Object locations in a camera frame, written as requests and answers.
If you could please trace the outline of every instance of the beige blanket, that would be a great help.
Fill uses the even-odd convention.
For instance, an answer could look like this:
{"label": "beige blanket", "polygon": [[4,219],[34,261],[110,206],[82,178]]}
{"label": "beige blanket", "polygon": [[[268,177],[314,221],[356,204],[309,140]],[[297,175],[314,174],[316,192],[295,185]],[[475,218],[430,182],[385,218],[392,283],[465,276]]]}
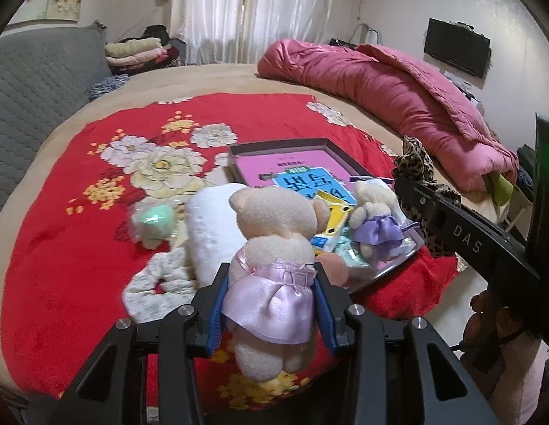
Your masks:
{"label": "beige blanket", "polygon": [[[142,107],[156,101],[214,92],[311,94],[329,107],[342,112],[356,127],[377,138],[394,152],[401,153],[401,139],[370,114],[363,112],[351,103],[325,95],[309,87],[259,79],[255,72],[256,66],[254,65],[216,64],[143,73],[131,78],[121,89],[86,105],[58,126],[44,142],[26,176],[10,196],[0,214],[0,312],[5,272],[9,266],[11,251],[21,222],[30,205],[38,196],[56,160],[64,152],[72,137],[91,121],[103,119],[119,110]],[[448,183],[439,170],[436,171],[435,177],[441,182]],[[467,194],[464,197],[464,204],[479,211],[492,221],[499,220],[498,212],[494,209],[488,194]],[[19,392],[9,376],[1,354],[1,346],[0,384],[13,392]]]}

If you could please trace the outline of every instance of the metal screw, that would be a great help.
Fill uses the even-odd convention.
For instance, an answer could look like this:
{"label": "metal screw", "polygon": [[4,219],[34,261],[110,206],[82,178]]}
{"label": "metal screw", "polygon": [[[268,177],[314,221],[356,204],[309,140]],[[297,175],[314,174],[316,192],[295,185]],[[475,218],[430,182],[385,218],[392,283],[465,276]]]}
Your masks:
{"label": "metal screw", "polygon": [[120,318],[115,323],[117,329],[127,329],[129,326],[131,326],[131,320],[129,318]]}
{"label": "metal screw", "polygon": [[421,316],[412,318],[411,323],[416,329],[425,329],[428,325],[428,322]]}
{"label": "metal screw", "polygon": [[182,316],[190,316],[195,311],[194,307],[190,304],[182,305],[178,308],[178,313]]}
{"label": "metal screw", "polygon": [[347,311],[355,316],[363,315],[365,313],[365,309],[363,308],[363,305],[359,305],[359,304],[349,305],[347,307]]}

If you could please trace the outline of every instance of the wall-mounted tv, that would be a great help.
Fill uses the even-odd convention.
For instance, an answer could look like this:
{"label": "wall-mounted tv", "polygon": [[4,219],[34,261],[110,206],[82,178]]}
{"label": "wall-mounted tv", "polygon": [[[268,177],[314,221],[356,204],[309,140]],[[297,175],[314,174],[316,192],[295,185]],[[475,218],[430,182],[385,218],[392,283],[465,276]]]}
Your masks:
{"label": "wall-mounted tv", "polygon": [[489,38],[466,27],[430,19],[424,52],[434,59],[484,78],[489,66]]}

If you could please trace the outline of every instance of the purple dress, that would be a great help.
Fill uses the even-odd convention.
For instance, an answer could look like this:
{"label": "purple dress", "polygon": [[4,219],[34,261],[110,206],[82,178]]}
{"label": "purple dress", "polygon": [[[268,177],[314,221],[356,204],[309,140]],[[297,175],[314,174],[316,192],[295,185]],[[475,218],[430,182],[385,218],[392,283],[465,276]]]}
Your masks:
{"label": "purple dress", "polygon": [[249,270],[242,250],[236,254],[250,274],[227,291],[221,312],[227,328],[236,325],[261,340],[284,345],[306,343],[312,336],[312,285],[316,271],[310,265],[277,260]]}
{"label": "purple dress", "polygon": [[378,257],[386,257],[389,251],[398,248],[404,239],[404,233],[392,214],[369,217],[363,205],[367,220],[353,233],[353,241],[375,247]]}

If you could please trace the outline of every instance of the teddy bear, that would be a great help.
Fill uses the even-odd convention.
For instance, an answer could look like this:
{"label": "teddy bear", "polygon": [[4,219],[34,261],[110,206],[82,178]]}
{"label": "teddy bear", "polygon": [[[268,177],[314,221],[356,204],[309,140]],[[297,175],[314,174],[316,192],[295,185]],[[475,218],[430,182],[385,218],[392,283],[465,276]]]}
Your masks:
{"label": "teddy bear", "polygon": [[358,207],[349,218],[353,241],[368,262],[386,260],[401,245],[404,233],[397,221],[398,200],[387,186],[367,181],[355,184]]}
{"label": "teddy bear", "polygon": [[222,305],[240,371],[265,382],[304,370],[317,341],[310,240],[326,229],[329,206],[277,186],[243,188],[229,204],[247,239],[231,261]]}

